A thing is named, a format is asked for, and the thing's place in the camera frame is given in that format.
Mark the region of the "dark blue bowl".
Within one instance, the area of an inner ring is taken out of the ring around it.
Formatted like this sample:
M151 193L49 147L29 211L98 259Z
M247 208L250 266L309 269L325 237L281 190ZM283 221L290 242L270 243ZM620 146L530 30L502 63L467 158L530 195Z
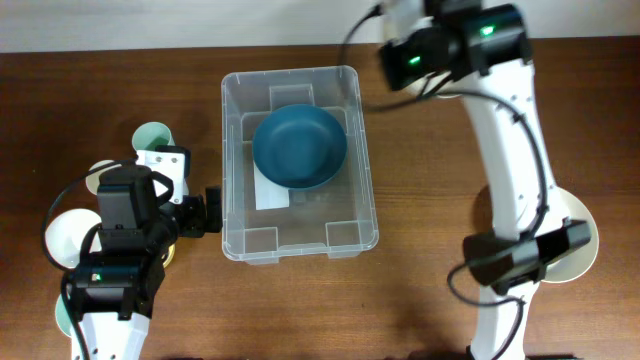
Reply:
M254 164L269 180L292 190L320 187L342 169L348 140L337 118L307 104L282 107L258 125Z

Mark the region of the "cream white bowl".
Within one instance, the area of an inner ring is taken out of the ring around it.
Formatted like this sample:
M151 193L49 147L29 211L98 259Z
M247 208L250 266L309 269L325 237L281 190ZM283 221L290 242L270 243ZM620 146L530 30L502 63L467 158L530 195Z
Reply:
M551 198L559 202L559 222L551 230L522 243L496 239L505 255L474 269L483 285L522 282L565 283L584 275L599 249L595 220L587 207L570 192L556 187Z

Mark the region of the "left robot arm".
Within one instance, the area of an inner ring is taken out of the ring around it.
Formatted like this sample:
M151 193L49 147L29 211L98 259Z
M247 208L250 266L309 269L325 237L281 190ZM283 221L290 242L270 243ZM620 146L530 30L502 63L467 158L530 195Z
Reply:
M71 321L75 359L136 359L165 277L163 257L181 237L223 227L214 186L174 204L172 180L142 165L99 177L100 222L84 236L79 263L64 273L61 297Z

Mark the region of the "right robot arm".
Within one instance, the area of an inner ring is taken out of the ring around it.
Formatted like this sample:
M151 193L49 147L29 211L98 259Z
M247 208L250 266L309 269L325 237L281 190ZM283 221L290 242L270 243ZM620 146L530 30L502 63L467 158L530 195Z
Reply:
M595 221L551 169L521 12L480 1L384 1L385 78L404 90L440 82L417 101L461 97L488 181L492 227L464 239L462 268L479 284L470 359L521 359L530 303L543 283L584 275L598 254Z

